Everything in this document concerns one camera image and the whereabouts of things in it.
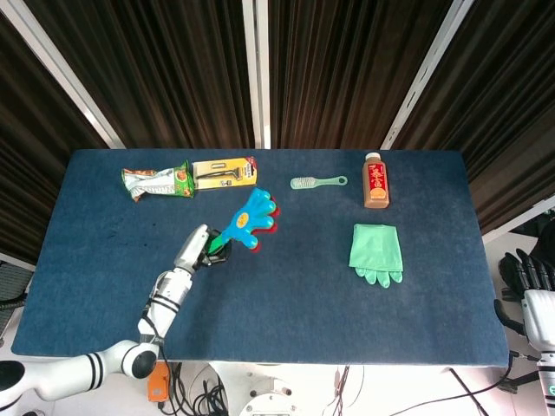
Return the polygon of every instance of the green comb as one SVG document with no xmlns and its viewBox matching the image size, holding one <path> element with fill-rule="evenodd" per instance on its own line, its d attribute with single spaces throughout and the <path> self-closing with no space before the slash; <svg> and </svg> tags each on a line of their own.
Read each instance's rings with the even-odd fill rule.
<svg viewBox="0 0 555 416">
<path fill-rule="evenodd" d="M 328 179 L 316 179 L 311 176 L 305 176 L 303 178 L 293 178 L 291 180 L 292 189 L 310 189 L 316 188 L 320 185 L 347 185 L 347 178 L 344 176 L 337 176 L 335 178 Z"/>
</svg>

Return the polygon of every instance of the robotic hand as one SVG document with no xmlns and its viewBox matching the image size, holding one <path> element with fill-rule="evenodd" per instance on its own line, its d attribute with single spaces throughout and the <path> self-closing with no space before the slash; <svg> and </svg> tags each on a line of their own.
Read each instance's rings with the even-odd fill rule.
<svg viewBox="0 0 555 416">
<path fill-rule="evenodd" d="M 524 325 L 511 320 L 497 299 L 495 312 L 501 323 L 526 336 L 530 345 L 541 353 L 538 378 L 547 412 L 555 416 L 555 269 L 522 250 L 517 250 L 517 255 L 520 260 L 506 253 L 499 262 L 499 271 L 512 296 L 521 299 Z"/>
<path fill-rule="evenodd" d="M 201 225 L 181 248 L 175 268 L 158 277 L 139 320 L 140 343 L 120 341 L 104 351 L 61 361 L 0 361 L 0 412 L 30 389 L 43 400 L 58 400 L 98 388 L 112 373 L 135 379 L 152 373 L 160 345 L 191 288 L 194 272 L 202 265 L 224 262 L 231 254 L 231 243 L 208 253 L 217 236 L 216 231 Z"/>
</svg>

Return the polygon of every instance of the blue table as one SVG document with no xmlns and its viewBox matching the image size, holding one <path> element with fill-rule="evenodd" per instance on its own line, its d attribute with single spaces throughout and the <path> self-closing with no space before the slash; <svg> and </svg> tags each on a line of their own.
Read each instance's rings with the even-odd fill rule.
<svg viewBox="0 0 555 416">
<path fill-rule="evenodd" d="M 166 337 L 175 360 L 505 366 L 506 339 L 462 158 L 382 152 L 391 206 L 362 207 L 360 151 L 87 150 L 69 163 L 13 351 L 71 356 L 138 339 L 156 276 L 199 224 L 222 229 L 251 188 L 146 195 L 121 168 L 253 155 L 281 208 L 253 254 L 200 270 Z M 292 191 L 296 176 L 346 186 Z M 370 286 L 349 268 L 353 225 L 397 227 L 404 280 Z"/>
</svg>

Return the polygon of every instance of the brown bottle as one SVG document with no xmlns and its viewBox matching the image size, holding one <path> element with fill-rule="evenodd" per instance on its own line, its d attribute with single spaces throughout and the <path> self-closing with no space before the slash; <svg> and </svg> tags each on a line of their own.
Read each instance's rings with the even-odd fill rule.
<svg viewBox="0 0 555 416">
<path fill-rule="evenodd" d="M 386 208 L 389 205 L 388 174 L 379 153 L 368 153 L 362 168 L 364 206 Z"/>
</svg>

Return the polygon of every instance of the orange device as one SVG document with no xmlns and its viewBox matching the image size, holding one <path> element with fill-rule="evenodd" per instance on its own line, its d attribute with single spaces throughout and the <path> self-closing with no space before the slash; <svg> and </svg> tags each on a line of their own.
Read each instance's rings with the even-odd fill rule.
<svg viewBox="0 0 555 416">
<path fill-rule="evenodd" d="M 169 400 L 170 372 L 164 361 L 156 362 L 154 371 L 148 376 L 148 401 Z"/>
</svg>

